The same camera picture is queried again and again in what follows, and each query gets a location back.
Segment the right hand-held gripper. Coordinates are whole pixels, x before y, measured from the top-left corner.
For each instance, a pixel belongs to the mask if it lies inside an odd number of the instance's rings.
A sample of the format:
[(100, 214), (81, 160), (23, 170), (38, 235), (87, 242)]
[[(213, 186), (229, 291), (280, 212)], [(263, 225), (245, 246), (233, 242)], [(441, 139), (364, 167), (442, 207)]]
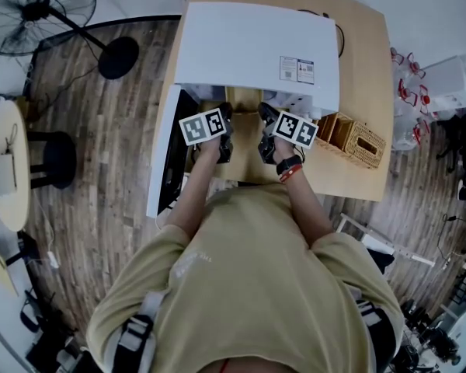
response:
[(262, 131), (261, 142), (258, 145), (262, 161), (268, 165), (275, 165), (274, 138), (278, 137), (290, 142), (299, 152), (301, 161), (305, 161), (305, 151), (309, 150), (318, 132), (318, 126), (312, 121), (299, 117), (287, 111), (279, 111), (268, 103), (261, 102), (258, 113), (265, 127)]

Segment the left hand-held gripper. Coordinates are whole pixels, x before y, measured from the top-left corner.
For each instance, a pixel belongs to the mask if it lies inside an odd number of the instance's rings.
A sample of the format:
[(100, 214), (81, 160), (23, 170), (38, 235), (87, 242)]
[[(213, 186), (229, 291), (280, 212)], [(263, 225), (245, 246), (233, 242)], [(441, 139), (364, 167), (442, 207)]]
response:
[(231, 143), (232, 105), (221, 103), (212, 110), (197, 113), (179, 121), (179, 126), (187, 146), (194, 146), (215, 138), (220, 139), (218, 164), (230, 162), (233, 145)]

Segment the person's right forearm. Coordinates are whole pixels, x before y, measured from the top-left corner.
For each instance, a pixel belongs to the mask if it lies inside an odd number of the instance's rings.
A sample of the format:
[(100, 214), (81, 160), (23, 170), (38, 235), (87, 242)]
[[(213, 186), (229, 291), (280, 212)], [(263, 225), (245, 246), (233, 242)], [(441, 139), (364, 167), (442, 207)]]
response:
[[(295, 155), (294, 147), (278, 137), (274, 138), (275, 163)], [(308, 248), (311, 248), (320, 238), (333, 233), (332, 223), (325, 213), (318, 198), (315, 196), (303, 169), (297, 171), (286, 183), (292, 214)]]

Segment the person's left forearm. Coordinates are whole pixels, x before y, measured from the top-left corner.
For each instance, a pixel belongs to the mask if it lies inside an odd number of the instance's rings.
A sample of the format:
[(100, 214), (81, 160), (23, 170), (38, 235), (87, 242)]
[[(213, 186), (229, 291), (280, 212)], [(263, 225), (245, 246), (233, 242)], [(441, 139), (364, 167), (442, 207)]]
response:
[(213, 138), (200, 145), (200, 154), (175, 207), (165, 221), (166, 225), (179, 227), (190, 238), (194, 237), (203, 217), (210, 182), (219, 158), (220, 138)]

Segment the black wrist watch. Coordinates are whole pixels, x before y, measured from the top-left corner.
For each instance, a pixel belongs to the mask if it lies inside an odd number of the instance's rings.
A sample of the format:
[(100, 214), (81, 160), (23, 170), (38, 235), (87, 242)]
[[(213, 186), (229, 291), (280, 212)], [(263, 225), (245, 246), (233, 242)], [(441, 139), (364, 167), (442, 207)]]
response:
[(276, 173), (281, 176), (287, 170), (293, 168), (294, 166), (300, 166), (301, 164), (301, 157), (299, 155), (292, 155), (291, 157), (283, 159), (276, 164)]

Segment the red wrist band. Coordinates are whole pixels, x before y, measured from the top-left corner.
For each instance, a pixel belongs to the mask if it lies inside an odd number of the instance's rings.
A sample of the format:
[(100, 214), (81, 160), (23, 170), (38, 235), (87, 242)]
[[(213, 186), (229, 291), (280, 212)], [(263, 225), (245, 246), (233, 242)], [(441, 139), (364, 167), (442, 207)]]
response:
[(291, 166), (289, 169), (286, 169), (280, 175), (280, 182), (286, 183), (300, 169), (302, 169), (301, 164), (297, 164), (297, 165)]

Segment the woven wicker basket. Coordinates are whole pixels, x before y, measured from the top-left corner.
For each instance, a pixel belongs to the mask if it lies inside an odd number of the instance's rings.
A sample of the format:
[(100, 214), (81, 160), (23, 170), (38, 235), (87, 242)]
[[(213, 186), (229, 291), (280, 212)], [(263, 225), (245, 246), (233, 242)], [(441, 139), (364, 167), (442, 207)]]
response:
[(365, 124), (343, 113), (333, 113), (316, 121), (316, 142), (356, 166), (378, 169), (386, 142)]

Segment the light wooden table white legs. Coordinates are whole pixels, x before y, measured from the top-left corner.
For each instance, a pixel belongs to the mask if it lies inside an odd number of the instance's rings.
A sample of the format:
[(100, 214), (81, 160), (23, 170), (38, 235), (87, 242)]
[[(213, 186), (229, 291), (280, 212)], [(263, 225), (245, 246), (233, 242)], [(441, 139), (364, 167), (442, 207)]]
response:
[[(384, 193), (391, 151), (393, 128), (393, 79), (388, 32), (379, 12), (354, 0), (190, 0), (193, 2), (235, 2), (268, 5), (297, 11), (306, 11), (334, 20), (339, 47), (339, 109), (353, 120), (365, 124), (386, 142), (378, 169), (356, 166), (319, 146), (316, 137), (306, 150), (304, 172), (311, 188), (319, 194), (379, 201)], [(182, 17), (175, 38), (165, 83), (158, 108), (156, 142), (163, 106), (176, 73), (179, 44), (186, 17)], [(259, 154), (265, 127), (258, 113), (261, 102), (268, 103), (272, 93), (247, 88), (227, 88), (224, 96), (202, 102), (198, 113), (212, 110), (223, 102), (232, 105), (230, 162), (216, 168), (216, 176), (224, 180), (247, 183), (273, 183), (277, 180), (274, 166), (265, 164)], [(274, 107), (279, 111), (286, 108)], [(178, 141), (170, 145), (165, 167), (165, 195), (177, 199), (182, 189), (183, 176), (192, 168), (192, 149)]]

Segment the cluster of clear water jugs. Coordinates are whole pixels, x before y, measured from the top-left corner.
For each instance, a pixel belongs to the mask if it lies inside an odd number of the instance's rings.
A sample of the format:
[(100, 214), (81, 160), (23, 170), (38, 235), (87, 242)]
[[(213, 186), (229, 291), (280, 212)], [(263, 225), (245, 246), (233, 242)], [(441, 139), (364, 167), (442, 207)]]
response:
[(426, 72), (413, 53), (404, 55), (390, 48), (393, 68), (394, 123), (391, 149), (408, 152), (419, 147), (430, 134), (429, 90)]

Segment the black round stool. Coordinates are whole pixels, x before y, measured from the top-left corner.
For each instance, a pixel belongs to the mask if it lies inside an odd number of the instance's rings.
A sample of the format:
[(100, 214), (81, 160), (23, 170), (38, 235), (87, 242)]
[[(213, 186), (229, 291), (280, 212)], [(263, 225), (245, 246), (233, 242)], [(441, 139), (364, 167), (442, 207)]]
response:
[(53, 186), (63, 190), (71, 185), (77, 169), (75, 143), (63, 131), (28, 131), (28, 142), (44, 142), (43, 161), (30, 166), (30, 173), (43, 173), (44, 176), (30, 180), (31, 189)]

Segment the person's beige shirt torso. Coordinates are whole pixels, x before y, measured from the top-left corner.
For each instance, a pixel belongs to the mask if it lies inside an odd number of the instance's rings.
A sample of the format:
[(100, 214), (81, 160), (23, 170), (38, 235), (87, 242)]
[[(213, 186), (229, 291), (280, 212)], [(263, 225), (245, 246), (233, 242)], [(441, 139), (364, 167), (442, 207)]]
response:
[(217, 193), (194, 237), (165, 225), (139, 249), (86, 330), (102, 370), (138, 315), (153, 324), (148, 373), (243, 357), (296, 373), (380, 373), (404, 326), (362, 242), (333, 232), (308, 248), (281, 185)]

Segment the round light wooden table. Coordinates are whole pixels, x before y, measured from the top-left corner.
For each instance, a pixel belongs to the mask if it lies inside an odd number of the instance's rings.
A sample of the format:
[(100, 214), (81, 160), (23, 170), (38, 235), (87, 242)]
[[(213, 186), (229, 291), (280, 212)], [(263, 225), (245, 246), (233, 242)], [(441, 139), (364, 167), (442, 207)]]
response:
[(0, 155), (11, 154), (16, 192), (0, 199), (0, 219), (9, 230), (18, 232), (30, 211), (30, 153), (26, 125), (13, 101), (0, 102)]

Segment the black standing fan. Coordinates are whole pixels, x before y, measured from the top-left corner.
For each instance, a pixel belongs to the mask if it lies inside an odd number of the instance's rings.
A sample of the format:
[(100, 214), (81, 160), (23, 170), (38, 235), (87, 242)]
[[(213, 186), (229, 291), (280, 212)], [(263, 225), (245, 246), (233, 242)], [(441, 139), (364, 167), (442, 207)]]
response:
[(19, 57), (41, 47), (51, 48), (67, 36), (80, 36), (98, 47), (97, 68), (102, 77), (124, 77), (136, 64), (139, 45), (132, 37), (104, 43), (87, 29), (97, 0), (0, 0), (0, 55)]

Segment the black equipment pile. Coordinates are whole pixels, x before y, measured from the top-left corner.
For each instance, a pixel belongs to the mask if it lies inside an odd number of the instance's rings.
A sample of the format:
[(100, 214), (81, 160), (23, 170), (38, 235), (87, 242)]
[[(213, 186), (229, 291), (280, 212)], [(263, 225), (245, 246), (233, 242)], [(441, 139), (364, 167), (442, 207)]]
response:
[(466, 373), (466, 302), (440, 306), (435, 318), (412, 299), (401, 305), (404, 343), (417, 349), (419, 363), (435, 373)]

